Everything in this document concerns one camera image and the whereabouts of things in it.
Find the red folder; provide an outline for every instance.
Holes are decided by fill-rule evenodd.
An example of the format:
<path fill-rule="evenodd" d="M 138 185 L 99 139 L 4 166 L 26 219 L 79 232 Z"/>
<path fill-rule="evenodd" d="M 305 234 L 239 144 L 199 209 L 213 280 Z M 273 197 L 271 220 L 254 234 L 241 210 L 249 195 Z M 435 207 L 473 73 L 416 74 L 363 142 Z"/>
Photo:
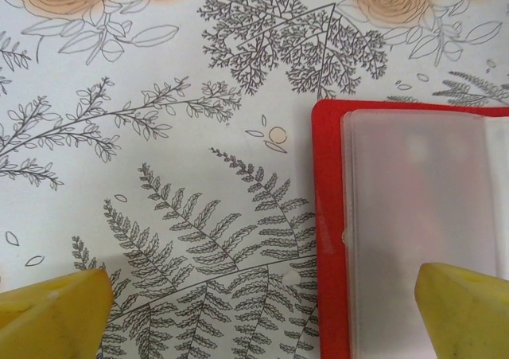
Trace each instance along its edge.
<path fill-rule="evenodd" d="M 450 107 L 360 100 L 322 100 L 316 104 L 312 113 L 312 129 L 322 359 L 351 357 L 347 262 L 342 241 L 344 186 L 341 120 L 347 113 L 359 109 L 456 111 L 494 117 L 509 116 L 509 108 L 505 107 Z M 423 197 L 429 195 L 427 192 L 422 186 Z"/>

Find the yellow object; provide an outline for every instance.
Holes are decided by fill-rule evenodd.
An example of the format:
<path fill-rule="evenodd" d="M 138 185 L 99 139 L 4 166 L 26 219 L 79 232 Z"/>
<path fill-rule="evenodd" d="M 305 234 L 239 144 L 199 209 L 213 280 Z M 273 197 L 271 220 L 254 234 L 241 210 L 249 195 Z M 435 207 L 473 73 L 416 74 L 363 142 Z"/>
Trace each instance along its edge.
<path fill-rule="evenodd" d="M 509 357 L 508 281 L 425 263 L 415 299 L 438 359 Z"/>
<path fill-rule="evenodd" d="M 112 302 L 103 270 L 0 294 L 0 358 L 95 358 Z"/>

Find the floral printed tablecloth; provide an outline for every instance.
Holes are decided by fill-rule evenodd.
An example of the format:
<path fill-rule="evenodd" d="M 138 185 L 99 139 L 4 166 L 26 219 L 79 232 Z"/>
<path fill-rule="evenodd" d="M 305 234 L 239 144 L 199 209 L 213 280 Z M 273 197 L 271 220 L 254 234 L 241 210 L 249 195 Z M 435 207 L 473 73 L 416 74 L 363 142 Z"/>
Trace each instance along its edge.
<path fill-rule="evenodd" d="M 508 3 L 0 0 L 0 290 L 105 267 L 97 358 L 318 358 L 313 105 L 508 105 Z"/>

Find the frosted plastic cover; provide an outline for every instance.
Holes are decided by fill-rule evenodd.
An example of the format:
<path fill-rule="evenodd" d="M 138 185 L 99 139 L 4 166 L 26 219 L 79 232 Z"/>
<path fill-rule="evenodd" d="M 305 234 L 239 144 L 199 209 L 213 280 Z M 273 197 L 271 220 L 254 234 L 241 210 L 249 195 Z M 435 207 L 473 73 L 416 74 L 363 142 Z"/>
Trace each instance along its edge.
<path fill-rule="evenodd" d="M 421 264 L 496 274 L 484 118 L 358 110 L 343 121 L 352 357 L 435 357 L 414 300 Z"/>

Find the red frame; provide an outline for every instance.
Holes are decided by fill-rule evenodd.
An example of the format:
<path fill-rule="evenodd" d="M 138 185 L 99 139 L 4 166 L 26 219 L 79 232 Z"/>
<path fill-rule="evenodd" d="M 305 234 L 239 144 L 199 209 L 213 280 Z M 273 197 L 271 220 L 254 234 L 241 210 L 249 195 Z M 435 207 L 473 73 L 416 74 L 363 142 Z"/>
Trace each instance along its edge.
<path fill-rule="evenodd" d="M 344 244 L 340 124 L 358 109 L 404 109 L 509 116 L 505 107 L 450 107 L 423 103 L 322 100 L 311 115 L 317 220 L 318 310 L 322 359 L 349 359 L 348 285 Z"/>

